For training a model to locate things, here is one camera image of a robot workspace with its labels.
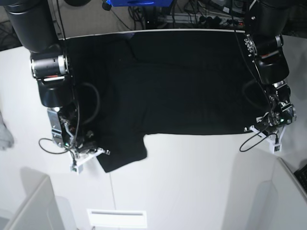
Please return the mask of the black robot arm image-left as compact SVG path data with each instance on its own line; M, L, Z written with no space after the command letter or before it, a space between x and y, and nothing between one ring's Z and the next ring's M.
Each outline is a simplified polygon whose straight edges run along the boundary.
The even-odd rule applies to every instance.
M1 6L21 44L30 51L30 68L38 84L40 100L47 108L52 126L52 140L66 151L90 154L98 151L91 131L82 126L98 114L100 96L97 88L81 83L94 91L94 113L81 121L77 85L72 74L66 41L60 41L56 33L49 3L46 0L2 0Z

